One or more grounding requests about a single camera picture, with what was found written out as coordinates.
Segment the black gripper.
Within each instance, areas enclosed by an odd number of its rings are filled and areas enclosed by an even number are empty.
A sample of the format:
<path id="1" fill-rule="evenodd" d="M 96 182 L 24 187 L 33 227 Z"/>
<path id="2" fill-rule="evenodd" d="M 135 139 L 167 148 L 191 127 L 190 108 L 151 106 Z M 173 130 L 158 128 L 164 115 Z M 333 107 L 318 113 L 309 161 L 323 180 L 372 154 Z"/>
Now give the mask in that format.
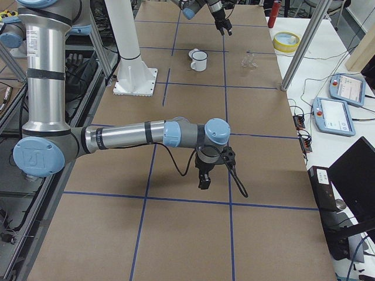
<path id="1" fill-rule="evenodd" d="M 199 170 L 199 185 L 198 188 L 201 190 L 208 190 L 210 187 L 211 179 L 209 177 L 209 171 L 213 170 L 215 165 L 222 165 L 223 161 L 218 157 L 214 162 L 204 162 L 199 154 L 195 156 L 195 168 Z"/>
<path id="2" fill-rule="evenodd" d="M 233 34 L 230 20 L 226 18 L 225 11 L 214 12 L 213 17 L 216 29 L 220 32 L 222 36 L 224 36 L 224 30 L 227 30 L 229 36 Z"/>

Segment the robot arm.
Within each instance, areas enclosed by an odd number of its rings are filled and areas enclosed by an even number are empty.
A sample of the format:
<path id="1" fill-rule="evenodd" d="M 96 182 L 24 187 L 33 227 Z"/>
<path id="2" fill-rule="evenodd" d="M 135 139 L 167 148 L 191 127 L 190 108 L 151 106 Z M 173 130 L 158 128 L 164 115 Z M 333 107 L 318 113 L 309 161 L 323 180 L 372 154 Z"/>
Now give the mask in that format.
<path id="1" fill-rule="evenodd" d="M 222 0 L 173 0 L 174 3 L 183 13 L 186 19 L 191 20 L 195 15 L 206 5 L 214 19 L 216 29 L 224 36 L 226 30 L 228 35 L 232 35 L 232 24 L 230 22 L 230 15 L 226 16 L 225 10 L 235 8 L 237 1 L 222 1 Z"/>
<path id="2" fill-rule="evenodd" d="M 217 30 L 231 35 L 232 25 L 225 14 L 224 1 L 174 1 L 191 19 L 207 5 Z M 65 118 L 66 35 L 74 27 L 91 31 L 90 1 L 17 1 L 18 18 L 26 29 L 29 117 L 22 126 L 21 140 L 13 149 L 13 159 L 24 173 L 48 177 L 69 162 L 97 150 L 162 145 L 196 151 L 199 188 L 210 186 L 209 171 L 215 165 L 230 170 L 224 148 L 230 136 L 229 124 L 214 118 L 206 124 L 192 124 L 185 118 L 148 121 L 115 127 L 71 128 Z M 149 68 L 141 58 L 131 1 L 105 1 L 118 47 L 120 69 L 114 94 L 152 96 L 157 68 Z"/>

